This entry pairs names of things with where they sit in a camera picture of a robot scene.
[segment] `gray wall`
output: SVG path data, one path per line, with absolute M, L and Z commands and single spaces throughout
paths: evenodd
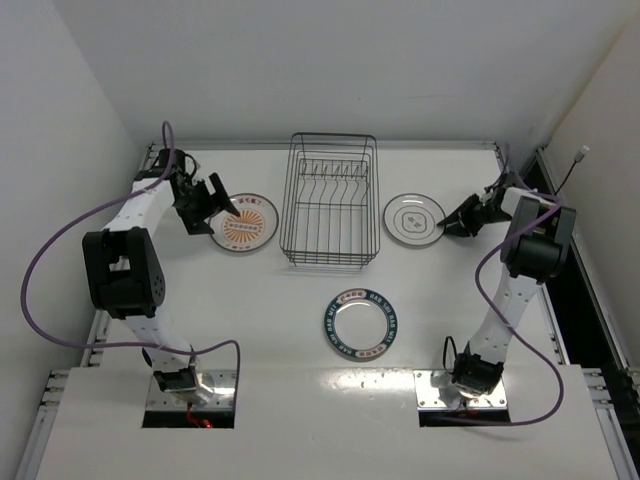
M 546 142 L 639 0 L 54 0 L 132 134 Z
M 48 371 L 74 365 L 78 355 L 27 327 L 18 298 L 27 263 L 65 222 L 130 188 L 142 154 L 50 0 L 0 2 L 0 138 L 4 480 L 13 478 Z M 36 272 L 29 297 L 33 314 L 66 339 L 84 340 L 93 318 L 80 239 L 105 221 L 88 221 L 63 237 Z
M 640 13 L 547 149 L 549 168 L 559 181 L 580 146 L 591 148 L 566 184 L 564 196 L 578 210 L 578 232 L 614 314 L 618 336 L 635 365 L 640 365 L 639 45 Z

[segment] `dish rack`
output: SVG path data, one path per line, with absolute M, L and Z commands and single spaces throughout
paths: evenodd
M 380 251 L 378 146 L 371 135 L 291 138 L 280 247 L 294 265 L 362 268 Z

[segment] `plate center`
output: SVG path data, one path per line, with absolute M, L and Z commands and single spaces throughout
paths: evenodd
M 335 330 L 345 345 L 355 350 L 368 350 L 384 340 L 387 317 L 369 300 L 352 300 L 336 312 Z

